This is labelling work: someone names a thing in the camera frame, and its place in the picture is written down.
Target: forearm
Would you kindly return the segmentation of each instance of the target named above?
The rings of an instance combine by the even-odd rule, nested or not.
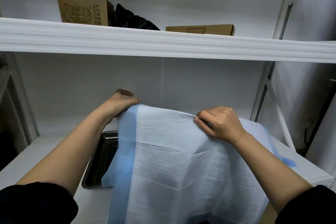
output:
[[[94,110],[17,184],[50,182],[74,195],[108,118],[102,107]]]
[[[252,135],[246,134],[233,146],[250,167],[276,212],[312,185],[283,164]]]

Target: cardboard box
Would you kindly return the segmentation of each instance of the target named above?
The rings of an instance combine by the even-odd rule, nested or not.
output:
[[[57,0],[62,22],[117,27],[108,0]]]
[[[235,26],[233,24],[176,26],[176,27],[166,27],[166,31],[194,33],[194,34],[234,35]]]

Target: right hand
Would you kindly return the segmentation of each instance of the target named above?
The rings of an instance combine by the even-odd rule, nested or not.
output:
[[[197,116],[198,118],[194,118],[194,121],[205,133],[230,144],[234,144],[247,134],[232,108],[219,106],[205,109]]]

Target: white shelf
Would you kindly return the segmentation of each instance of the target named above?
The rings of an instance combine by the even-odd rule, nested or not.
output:
[[[0,51],[336,63],[336,44],[0,18]]]

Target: left hand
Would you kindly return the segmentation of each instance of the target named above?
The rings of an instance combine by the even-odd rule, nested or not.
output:
[[[132,97],[133,93],[128,90],[118,89],[112,97],[99,107],[108,116],[106,124],[110,123],[115,116],[126,108],[140,102],[138,98],[127,98],[125,96]]]

